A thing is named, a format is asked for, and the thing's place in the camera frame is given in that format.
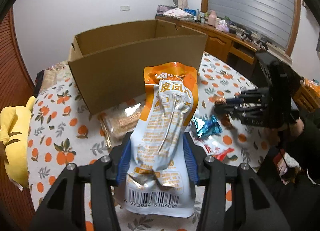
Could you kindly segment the small brown snack packet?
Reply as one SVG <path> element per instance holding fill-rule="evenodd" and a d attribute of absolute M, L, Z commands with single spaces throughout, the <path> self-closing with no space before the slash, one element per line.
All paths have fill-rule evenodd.
<path fill-rule="evenodd" d="M 214 104 L 215 105 L 223 105 L 226 104 L 226 99 L 221 96 L 215 96 L 214 97 Z"/>

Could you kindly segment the orange white chicken feet packet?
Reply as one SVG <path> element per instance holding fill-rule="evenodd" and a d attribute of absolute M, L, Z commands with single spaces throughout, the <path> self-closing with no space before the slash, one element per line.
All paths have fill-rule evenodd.
<path fill-rule="evenodd" d="M 130 136 L 130 166 L 116 200 L 137 214 L 189 217 L 195 187 L 183 134 L 198 105 L 197 70 L 179 62 L 145 67 L 144 83 L 145 106 Z"/>

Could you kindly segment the teal blue snack wrapper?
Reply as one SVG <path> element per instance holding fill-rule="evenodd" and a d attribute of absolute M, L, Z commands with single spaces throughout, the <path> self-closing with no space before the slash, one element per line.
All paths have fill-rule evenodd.
<path fill-rule="evenodd" d="M 219 135 L 222 133 L 222 128 L 215 115 L 211 115 L 208 119 L 193 116 L 193 122 L 198 138 Z"/>

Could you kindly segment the white red snack packet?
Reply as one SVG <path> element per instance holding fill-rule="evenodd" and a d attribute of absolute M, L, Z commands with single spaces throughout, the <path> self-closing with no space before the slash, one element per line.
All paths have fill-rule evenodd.
<path fill-rule="evenodd" d="M 219 161 L 223 161 L 228 154 L 234 151 L 233 148 L 219 143 L 212 136 L 205 139 L 197 138 L 195 144 L 202 147 L 207 156 L 212 156 Z"/>

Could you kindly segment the wooden sideboard cabinet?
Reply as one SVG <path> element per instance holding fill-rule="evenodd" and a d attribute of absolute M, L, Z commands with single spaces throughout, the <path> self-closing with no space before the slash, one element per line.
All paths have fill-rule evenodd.
<path fill-rule="evenodd" d="M 265 51 L 253 42 L 242 41 L 238 35 L 221 32 L 207 24 L 159 15 L 156 15 L 155 18 L 207 34 L 208 38 L 204 51 L 217 57 L 242 74 L 253 72 L 257 63 L 256 51 Z"/>

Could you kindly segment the orange print tablecloth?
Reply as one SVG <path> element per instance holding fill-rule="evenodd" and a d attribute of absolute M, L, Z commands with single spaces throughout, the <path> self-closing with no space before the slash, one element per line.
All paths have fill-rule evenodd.
<path fill-rule="evenodd" d="M 232 98 L 253 83 L 239 72 L 210 54 L 202 57 L 199 77 L 200 117 L 213 112 L 214 97 Z M 268 149 L 260 128 L 245 126 L 238 120 L 222 119 L 222 133 L 215 139 L 234 151 L 224 162 L 230 165 L 248 163 L 258 169 Z M 35 207 L 64 167 L 94 163 L 108 153 L 104 133 L 96 116 L 92 116 L 72 77 L 60 81 L 37 97 L 30 121 L 27 165 L 31 198 Z"/>

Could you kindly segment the grey window blind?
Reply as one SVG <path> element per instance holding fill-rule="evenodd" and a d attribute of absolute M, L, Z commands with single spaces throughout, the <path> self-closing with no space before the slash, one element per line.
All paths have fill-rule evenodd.
<path fill-rule="evenodd" d="M 287 47 L 295 0 L 208 0 L 208 8 Z"/>

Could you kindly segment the pink thermos bottle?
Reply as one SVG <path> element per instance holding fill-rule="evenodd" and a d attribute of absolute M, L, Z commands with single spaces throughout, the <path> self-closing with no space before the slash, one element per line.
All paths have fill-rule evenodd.
<path fill-rule="evenodd" d="M 217 19 L 216 12 L 214 10 L 212 10 L 210 12 L 210 15 L 208 16 L 207 24 L 209 26 L 216 27 L 216 19 Z"/>

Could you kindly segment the clear packed sesame cake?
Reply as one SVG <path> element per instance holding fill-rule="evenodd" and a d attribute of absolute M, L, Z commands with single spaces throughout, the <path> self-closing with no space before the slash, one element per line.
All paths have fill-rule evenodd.
<path fill-rule="evenodd" d="M 145 102 L 138 102 L 134 105 L 117 105 L 98 115 L 108 149 L 112 149 L 117 141 L 135 129 L 144 106 Z"/>

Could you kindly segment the yellow plush toy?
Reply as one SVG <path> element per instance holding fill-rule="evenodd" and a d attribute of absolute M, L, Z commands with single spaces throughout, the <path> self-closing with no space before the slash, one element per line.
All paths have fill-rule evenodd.
<path fill-rule="evenodd" d="M 20 191 L 28 186 L 27 146 L 35 97 L 25 106 L 8 106 L 1 110 L 1 159 L 9 180 Z"/>

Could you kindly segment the folded floral cloth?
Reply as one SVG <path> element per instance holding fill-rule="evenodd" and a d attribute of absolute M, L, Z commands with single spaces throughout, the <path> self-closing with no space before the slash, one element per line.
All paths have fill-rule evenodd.
<path fill-rule="evenodd" d="M 176 19 L 192 18 L 193 17 L 192 14 L 187 13 L 180 8 L 174 8 L 174 9 L 167 10 L 163 13 L 163 16 L 172 17 L 172 18 L 176 18 Z"/>

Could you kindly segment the brown louvered wardrobe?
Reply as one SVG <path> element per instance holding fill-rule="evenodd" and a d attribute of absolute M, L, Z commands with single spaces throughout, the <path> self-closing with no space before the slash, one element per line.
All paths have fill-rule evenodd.
<path fill-rule="evenodd" d="M 1 230 L 28 230 L 35 214 L 27 169 L 33 91 L 9 9 L 1 21 Z"/>

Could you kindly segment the floral bed quilt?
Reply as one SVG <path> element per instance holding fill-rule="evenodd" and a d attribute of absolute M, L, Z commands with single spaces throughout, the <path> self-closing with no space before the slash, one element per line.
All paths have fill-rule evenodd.
<path fill-rule="evenodd" d="M 67 61 L 62 61 L 38 72 L 35 80 L 34 96 L 37 97 L 43 91 L 70 77 L 71 70 Z"/>

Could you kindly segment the brown cardboard box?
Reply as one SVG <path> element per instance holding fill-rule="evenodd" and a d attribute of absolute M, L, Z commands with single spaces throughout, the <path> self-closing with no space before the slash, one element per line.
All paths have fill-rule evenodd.
<path fill-rule="evenodd" d="M 69 67 L 92 115 L 144 94 L 144 68 L 199 69 L 207 35 L 162 20 L 115 24 L 74 36 Z"/>

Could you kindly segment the white wall switch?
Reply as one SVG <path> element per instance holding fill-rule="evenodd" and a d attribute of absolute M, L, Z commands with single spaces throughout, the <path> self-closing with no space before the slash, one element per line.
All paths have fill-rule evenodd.
<path fill-rule="evenodd" d="M 124 5 L 120 7 L 121 11 L 130 11 L 130 6 L 129 5 Z"/>

